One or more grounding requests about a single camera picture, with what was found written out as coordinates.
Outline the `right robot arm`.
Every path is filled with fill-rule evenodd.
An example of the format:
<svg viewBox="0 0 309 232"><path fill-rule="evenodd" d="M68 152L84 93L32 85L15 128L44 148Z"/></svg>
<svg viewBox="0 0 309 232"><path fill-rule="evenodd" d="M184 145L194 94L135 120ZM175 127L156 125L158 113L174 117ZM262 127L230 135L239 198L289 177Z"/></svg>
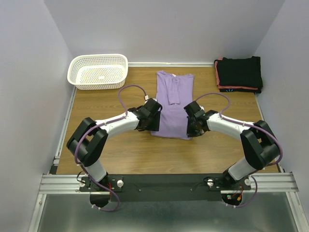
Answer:
<svg viewBox="0 0 309 232"><path fill-rule="evenodd" d="M273 160L280 160L283 156L281 145L265 121L245 122L214 110L205 112L196 101L186 105L184 110L188 119L188 137L215 131L241 141L244 157L225 170L220 178L220 184L227 189L234 189L241 179L271 166Z"/></svg>

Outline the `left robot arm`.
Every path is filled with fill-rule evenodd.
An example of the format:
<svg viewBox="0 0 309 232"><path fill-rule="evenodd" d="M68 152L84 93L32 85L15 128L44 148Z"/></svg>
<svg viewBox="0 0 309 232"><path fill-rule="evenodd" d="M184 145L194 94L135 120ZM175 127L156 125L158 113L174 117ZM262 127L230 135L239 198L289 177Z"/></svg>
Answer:
<svg viewBox="0 0 309 232"><path fill-rule="evenodd" d="M108 173L99 161L108 139L126 131L159 131L163 106L156 99L144 105L125 109L125 112L105 120L83 119L66 147L74 155L76 164L89 175L90 185L97 191L108 188Z"/></svg>

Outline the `purple t-shirt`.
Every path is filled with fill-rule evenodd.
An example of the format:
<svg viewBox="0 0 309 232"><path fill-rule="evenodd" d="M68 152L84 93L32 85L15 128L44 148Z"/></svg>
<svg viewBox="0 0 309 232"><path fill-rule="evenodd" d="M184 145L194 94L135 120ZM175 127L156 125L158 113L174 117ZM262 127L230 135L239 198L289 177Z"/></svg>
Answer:
<svg viewBox="0 0 309 232"><path fill-rule="evenodd" d="M156 99L162 105L159 131L152 136L190 140L187 135L187 113L184 107L193 101L194 75L157 72Z"/></svg>

